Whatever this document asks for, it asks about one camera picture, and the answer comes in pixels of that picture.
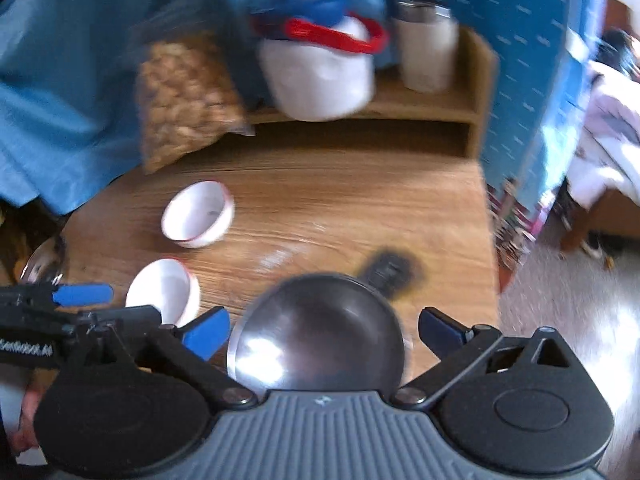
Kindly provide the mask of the person's left hand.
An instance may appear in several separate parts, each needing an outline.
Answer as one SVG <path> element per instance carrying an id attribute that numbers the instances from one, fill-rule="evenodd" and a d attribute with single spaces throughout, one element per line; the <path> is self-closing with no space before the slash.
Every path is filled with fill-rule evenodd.
<path id="1" fill-rule="evenodd" d="M 41 399 L 42 391 L 38 389 L 28 389 L 24 394 L 20 422 L 17 430 L 9 436 L 14 455 L 20 455 L 39 446 L 34 429 L 34 418 Z"/>

